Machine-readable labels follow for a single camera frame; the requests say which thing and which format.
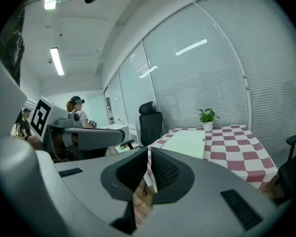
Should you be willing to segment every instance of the potted plant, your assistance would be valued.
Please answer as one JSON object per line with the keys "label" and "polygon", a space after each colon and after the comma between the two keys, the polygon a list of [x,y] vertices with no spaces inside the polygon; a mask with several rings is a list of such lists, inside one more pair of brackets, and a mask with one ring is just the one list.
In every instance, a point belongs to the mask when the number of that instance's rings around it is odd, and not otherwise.
{"label": "potted plant", "polygon": [[214,111],[210,108],[203,111],[202,109],[199,109],[201,111],[201,122],[204,127],[204,131],[210,132],[213,130],[213,122],[215,120],[215,117],[221,119],[220,117],[216,116]]}

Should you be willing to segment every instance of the glass wall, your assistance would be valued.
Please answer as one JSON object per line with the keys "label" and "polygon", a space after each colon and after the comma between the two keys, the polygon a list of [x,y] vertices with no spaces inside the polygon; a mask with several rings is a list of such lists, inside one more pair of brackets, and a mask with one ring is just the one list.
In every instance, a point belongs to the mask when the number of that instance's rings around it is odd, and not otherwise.
{"label": "glass wall", "polygon": [[296,134],[296,40],[266,0],[193,3],[156,26],[118,71],[109,83],[115,120],[127,115],[139,129],[139,106],[154,101],[167,132],[202,126],[198,109],[212,108],[221,118],[214,126],[251,122],[275,164],[287,160],[285,141]]}
{"label": "glass wall", "polygon": [[228,43],[195,5],[177,12],[143,39],[165,130],[198,127],[212,108],[215,125],[248,124],[246,90]]}
{"label": "glass wall", "polygon": [[149,67],[143,45],[139,43],[118,69],[128,123],[136,124],[140,140],[139,107],[153,101]]}
{"label": "glass wall", "polygon": [[296,40],[265,0],[202,0],[239,55],[250,89],[252,132],[279,166],[296,134]]}
{"label": "glass wall", "polygon": [[127,118],[120,89],[118,72],[113,76],[109,83],[109,94],[111,109],[115,124],[127,124]]}

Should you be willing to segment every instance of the black cable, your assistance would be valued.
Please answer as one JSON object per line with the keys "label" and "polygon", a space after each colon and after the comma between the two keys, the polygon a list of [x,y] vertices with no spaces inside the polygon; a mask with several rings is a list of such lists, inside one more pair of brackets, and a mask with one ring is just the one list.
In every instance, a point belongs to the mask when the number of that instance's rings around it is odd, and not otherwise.
{"label": "black cable", "polygon": [[27,4],[25,4],[25,6],[30,5],[30,4],[32,4],[32,3],[35,3],[35,2],[38,2],[38,1],[41,1],[41,0],[33,0],[33,1],[30,1],[30,2],[28,2]]}

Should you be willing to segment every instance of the red and white checkered tablecloth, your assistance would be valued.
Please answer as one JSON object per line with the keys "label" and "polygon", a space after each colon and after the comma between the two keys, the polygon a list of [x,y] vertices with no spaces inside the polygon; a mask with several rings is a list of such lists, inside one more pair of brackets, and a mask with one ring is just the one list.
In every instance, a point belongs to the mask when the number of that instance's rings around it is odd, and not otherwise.
{"label": "red and white checkered tablecloth", "polygon": [[[151,171],[151,148],[162,148],[179,130],[203,128],[176,128],[148,146],[147,173],[154,182]],[[261,190],[276,175],[271,157],[246,125],[214,127],[206,132],[204,160],[226,167],[243,180]]]}

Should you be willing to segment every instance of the black office chair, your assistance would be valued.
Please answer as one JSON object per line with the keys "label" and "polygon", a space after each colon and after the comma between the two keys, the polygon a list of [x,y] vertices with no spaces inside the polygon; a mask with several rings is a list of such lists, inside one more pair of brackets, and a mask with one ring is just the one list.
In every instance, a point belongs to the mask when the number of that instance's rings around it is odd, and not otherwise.
{"label": "black office chair", "polygon": [[[140,140],[144,147],[147,147],[154,141],[160,138],[163,116],[161,112],[156,112],[152,106],[152,101],[145,103],[139,107],[139,123],[140,123]],[[128,145],[129,149],[134,149],[132,146],[134,140],[125,141],[120,144],[121,147]],[[146,196],[147,184],[143,190],[143,196]]]}
{"label": "black office chair", "polygon": [[291,146],[290,154],[287,162],[278,170],[279,183],[284,192],[285,200],[296,195],[296,156],[292,158],[296,144],[296,135],[289,137],[286,143]]}

